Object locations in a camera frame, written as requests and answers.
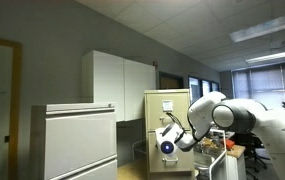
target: gray wall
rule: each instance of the gray wall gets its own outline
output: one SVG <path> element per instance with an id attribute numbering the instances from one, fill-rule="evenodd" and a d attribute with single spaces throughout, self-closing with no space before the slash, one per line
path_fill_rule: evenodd
<path id="1" fill-rule="evenodd" d="M 0 1 L 0 38 L 22 43 L 19 179 L 28 179 L 30 107 L 81 102 L 81 57 L 91 50 L 152 64 L 159 71 L 219 82 L 219 73 L 72 0 Z M 143 121 L 119 123 L 119 162 L 143 138 Z"/>
<path id="2" fill-rule="evenodd" d="M 221 92 L 227 98 L 234 98 L 231 71 L 220 72 Z"/>

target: whiteboard frame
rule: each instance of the whiteboard frame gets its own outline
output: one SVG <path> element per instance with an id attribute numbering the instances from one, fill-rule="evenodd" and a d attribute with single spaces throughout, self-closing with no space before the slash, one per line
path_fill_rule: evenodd
<path id="1" fill-rule="evenodd" d="M 17 42 L 0 39 L 0 46 L 12 48 L 12 81 L 9 127 L 9 152 L 8 152 L 8 180 L 18 179 L 18 134 L 20 110 L 20 84 L 21 84 L 21 59 L 22 45 Z"/>

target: drawer handle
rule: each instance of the drawer handle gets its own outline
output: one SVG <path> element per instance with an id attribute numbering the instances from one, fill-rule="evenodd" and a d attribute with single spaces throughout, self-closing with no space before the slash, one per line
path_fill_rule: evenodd
<path id="1" fill-rule="evenodd" d="M 178 157 L 175 157 L 175 159 L 163 158 L 163 159 L 162 159 L 162 162 L 163 162 L 163 163 L 167 163 L 167 162 L 175 162 L 175 163 L 177 163 L 178 160 L 179 160 Z"/>
<path id="2" fill-rule="evenodd" d="M 160 119 L 160 121 L 172 120 L 170 117 L 160 117 L 159 119 Z"/>

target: beige filing cabinet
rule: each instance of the beige filing cabinet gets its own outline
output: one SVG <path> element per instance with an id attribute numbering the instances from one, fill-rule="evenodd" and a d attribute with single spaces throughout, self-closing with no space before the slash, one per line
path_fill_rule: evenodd
<path id="1" fill-rule="evenodd" d="M 188 89 L 176 90 L 146 90 L 145 93 L 145 121 L 147 140 L 148 174 L 193 172 L 193 151 L 176 152 L 176 158 L 168 158 L 156 147 L 155 129 L 174 123 L 166 114 L 171 112 L 176 116 L 186 130 L 190 130 L 187 111 L 190 106 Z"/>

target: door frame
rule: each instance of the door frame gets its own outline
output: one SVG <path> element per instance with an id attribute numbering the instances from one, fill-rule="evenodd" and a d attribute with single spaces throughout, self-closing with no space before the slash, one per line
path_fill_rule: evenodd
<path id="1" fill-rule="evenodd" d="M 12 48 L 12 80 L 10 99 L 10 126 L 8 149 L 8 179 L 18 179 L 18 132 L 20 109 L 21 59 L 22 45 L 17 42 L 0 39 L 0 46 Z"/>
<path id="2" fill-rule="evenodd" d="M 178 76 L 178 75 L 174 75 L 174 74 L 169 74 L 169 73 L 165 73 L 165 72 L 159 72 L 159 89 L 162 89 L 162 82 L 161 82 L 161 78 L 165 77 L 168 79 L 172 79 L 172 80 L 177 80 L 179 87 L 177 89 L 183 89 L 184 88 L 184 83 L 183 83 L 183 76 Z"/>

